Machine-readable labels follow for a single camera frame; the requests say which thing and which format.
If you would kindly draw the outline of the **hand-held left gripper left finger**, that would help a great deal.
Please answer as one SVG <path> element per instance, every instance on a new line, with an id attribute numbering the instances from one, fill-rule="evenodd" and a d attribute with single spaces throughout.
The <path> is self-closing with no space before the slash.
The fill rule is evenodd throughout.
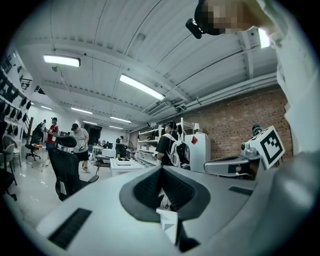
<path id="1" fill-rule="evenodd" d="M 143 168 L 87 185 L 45 216 L 36 230 L 49 238 L 77 209 L 85 209 L 90 215 L 65 249 L 68 255 L 180 255 L 160 223 L 139 221 L 121 205 L 122 186 L 149 171 Z"/>

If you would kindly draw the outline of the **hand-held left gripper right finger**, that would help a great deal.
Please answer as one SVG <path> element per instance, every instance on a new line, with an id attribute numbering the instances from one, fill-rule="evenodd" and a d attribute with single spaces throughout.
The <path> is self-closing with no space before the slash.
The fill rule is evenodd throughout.
<path id="1" fill-rule="evenodd" d="M 163 232 L 167 247 L 222 247 L 236 237 L 227 226 L 240 216 L 255 183 L 173 166 L 162 168 L 162 188 L 172 206 L 173 230 Z"/>

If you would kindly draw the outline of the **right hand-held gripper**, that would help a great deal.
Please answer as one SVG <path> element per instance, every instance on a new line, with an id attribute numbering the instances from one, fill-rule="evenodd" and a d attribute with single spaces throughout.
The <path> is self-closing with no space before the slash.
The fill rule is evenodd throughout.
<path id="1" fill-rule="evenodd" d="M 206 174 L 221 177 L 255 179 L 259 171 L 277 166 L 285 153 L 284 145 L 274 126 L 262 128 L 255 124 L 252 137 L 241 144 L 241 156 L 229 156 L 204 163 Z"/>

